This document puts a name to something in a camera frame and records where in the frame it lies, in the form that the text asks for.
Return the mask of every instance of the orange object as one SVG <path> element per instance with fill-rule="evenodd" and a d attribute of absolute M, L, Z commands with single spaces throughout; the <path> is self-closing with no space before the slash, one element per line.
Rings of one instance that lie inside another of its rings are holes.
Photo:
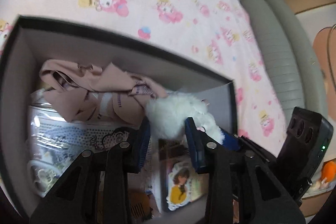
<path fill-rule="evenodd" d="M 321 180 L 325 179 L 325 182 L 331 182 L 336 175 L 336 163 L 333 161 L 327 162 L 322 169 Z"/>

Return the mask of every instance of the cartoon print blanket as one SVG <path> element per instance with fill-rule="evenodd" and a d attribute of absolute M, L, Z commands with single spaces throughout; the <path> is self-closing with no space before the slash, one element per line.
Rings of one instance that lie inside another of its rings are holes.
<path fill-rule="evenodd" d="M 239 135 L 274 155 L 285 117 L 238 0 L 0 0 L 0 43 L 17 14 L 122 32 L 234 79 Z"/>

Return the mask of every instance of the silver bolt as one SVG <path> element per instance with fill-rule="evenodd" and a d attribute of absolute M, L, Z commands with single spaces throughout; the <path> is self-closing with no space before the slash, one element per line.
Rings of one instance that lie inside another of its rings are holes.
<path fill-rule="evenodd" d="M 82 156 L 83 156 L 84 158 L 90 157 L 90 156 L 91 156 L 91 151 L 90 151 L 90 150 L 84 150 L 84 151 L 82 152 Z"/>
<path fill-rule="evenodd" d="M 120 146 L 121 148 L 127 148 L 127 147 L 129 147 L 129 142 L 121 142 L 121 143 L 119 144 L 119 146 Z"/>
<path fill-rule="evenodd" d="M 254 157 L 254 152 L 252 150 L 247 150 L 245 152 L 245 156 L 248 158 L 253 158 Z"/>
<path fill-rule="evenodd" d="M 215 149 L 217 147 L 217 144 L 215 144 L 214 142 L 208 142 L 207 147 L 210 149 Z"/>

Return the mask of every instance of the gray leather headboard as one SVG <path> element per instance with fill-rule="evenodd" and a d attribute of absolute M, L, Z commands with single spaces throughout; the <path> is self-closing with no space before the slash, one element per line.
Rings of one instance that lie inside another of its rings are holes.
<path fill-rule="evenodd" d="M 289 123 L 294 107 L 328 116 L 320 65 L 300 22 L 284 0 L 240 0 Z"/>

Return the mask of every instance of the white plush toy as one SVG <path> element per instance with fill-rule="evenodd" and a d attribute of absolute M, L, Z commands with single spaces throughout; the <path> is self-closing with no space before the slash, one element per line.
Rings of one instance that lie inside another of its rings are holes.
<path fill-rule="evenodd" d="M 205 131 L 218 143 L 222 144 L 224 140 L 214 117 L 208 113 L 206 103 L 190 94 L 171 93 L 166 98 L 150 100 L 146 105 L 146 116 L 151 132 L 159 139 L 185 139 L 184 121 L 192 117 L 198 130 Z"/>

